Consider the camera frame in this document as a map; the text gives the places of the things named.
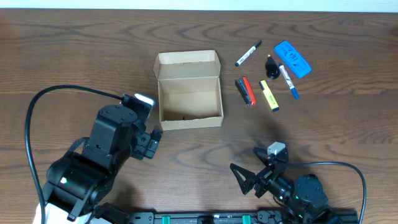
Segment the blue plastic case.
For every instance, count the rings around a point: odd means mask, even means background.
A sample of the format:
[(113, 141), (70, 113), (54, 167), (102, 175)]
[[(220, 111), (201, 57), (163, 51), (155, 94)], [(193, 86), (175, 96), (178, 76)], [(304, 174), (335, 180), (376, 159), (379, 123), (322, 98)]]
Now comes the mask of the blue plastic case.
[(274, 47), (274, 52), (285, 62), (297, 78), (303, 78), (312, 71), (309, 63), (288, 41)]

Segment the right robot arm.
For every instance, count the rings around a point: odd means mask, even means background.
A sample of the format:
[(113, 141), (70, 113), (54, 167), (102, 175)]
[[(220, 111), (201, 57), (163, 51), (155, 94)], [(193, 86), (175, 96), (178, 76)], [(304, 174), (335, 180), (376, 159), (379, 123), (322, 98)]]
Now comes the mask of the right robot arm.
[(304, 175), (296, 181), (284, 176), (289, 164), (289, 151), (286, 146), (277, 146), (275, 149), (255, 147), (253, 152), (265, 165), (257, 174), (236, 164), (230, 164), (230, 169), (244, 195), (255, 190), (255, 196), (261, 198), (269, 192), (284, 205), (286, 217), (292, 223), (343, 222), (328, 205), (328, 197), (317, 176)]

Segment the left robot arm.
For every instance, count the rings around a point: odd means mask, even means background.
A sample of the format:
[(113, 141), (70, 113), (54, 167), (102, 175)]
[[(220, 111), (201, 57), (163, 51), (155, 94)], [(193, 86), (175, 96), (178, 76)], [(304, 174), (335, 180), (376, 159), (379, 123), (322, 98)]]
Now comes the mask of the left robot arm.
[(76, 140), (46, 173), (45, 209), (34, 223), (129, 223), (129, 214), (99, 202), (130, 158), (153, 158), (162, 136), (146, 132), (152, 105), (121, 103), (98, 111), (91, 134)]

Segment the black capped white marker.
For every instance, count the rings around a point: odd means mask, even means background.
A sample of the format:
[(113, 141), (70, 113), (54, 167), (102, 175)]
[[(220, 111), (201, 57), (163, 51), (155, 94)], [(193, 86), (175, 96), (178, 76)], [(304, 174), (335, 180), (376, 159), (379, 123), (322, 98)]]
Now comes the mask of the black capped white marker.
[(235, 62), (235, 66), (239, 67), (242, 63), (262, 44), (262, 40), (258, 40), (254, 43), (254, 45)]

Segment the red and black utility knife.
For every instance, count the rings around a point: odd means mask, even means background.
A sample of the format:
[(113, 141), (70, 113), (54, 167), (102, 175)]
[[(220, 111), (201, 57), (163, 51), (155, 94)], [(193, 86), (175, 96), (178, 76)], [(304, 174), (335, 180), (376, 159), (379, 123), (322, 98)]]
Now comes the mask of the red and black utility knife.
[(235, 80), (234, 82), (245, 104), (249, 106), (254, 106), (256, 104), (256, 98), (248, 79), (246, 77), (242, 77), (238, 80)]

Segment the brown cardboard box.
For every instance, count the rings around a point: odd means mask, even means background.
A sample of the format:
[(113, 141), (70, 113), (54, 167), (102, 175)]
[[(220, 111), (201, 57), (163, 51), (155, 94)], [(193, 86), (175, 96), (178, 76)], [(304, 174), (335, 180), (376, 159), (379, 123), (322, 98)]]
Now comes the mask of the brown cardboard box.
[(215, 50), (158, 54), (154, 73), (164, 131), (222, 125), (220, 71)]

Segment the yellow highlighter pen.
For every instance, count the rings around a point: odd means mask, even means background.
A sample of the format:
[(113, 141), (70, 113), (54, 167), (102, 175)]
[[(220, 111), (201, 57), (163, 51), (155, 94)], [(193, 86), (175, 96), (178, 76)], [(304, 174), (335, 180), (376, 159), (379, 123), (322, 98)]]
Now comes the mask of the yellow highlighter pen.
[(278, 111), (279, 110), (279, 105), (276, 101), (276, 99), (274, 98), (274, 95), (271, 92), (271, 89), (269, 88), (267, 82), (265, 80), (261, 80), (259, 82), (259, 85), (262, 89), (262, 93), (265, 96), (268, 105), (270, 106), (271, 110), (273, 112)]

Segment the blue capped white marker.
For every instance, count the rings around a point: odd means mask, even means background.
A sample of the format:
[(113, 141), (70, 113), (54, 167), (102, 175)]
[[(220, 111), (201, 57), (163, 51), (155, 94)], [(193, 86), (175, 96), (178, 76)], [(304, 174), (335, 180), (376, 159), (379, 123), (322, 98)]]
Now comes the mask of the blue capped white marker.
[(285, 79), (290, 91), (292, 92), (292, 95), (294, 96), (294, 98), (296, 100), (299, 99), (300, 96), (298, 94), (298, 91), (297, 91), (295, 85), (292, 82), (292, 79), (290, 78), (289, 74), (287, 73), (287, 71), (286, 71), (286, 69), (285, 69), (285, 67), (284, 67), (284, 65), (282, 63), (279, 64), (279, 70), (280, 70), (282, 76), (284, 77), (284, 79)]

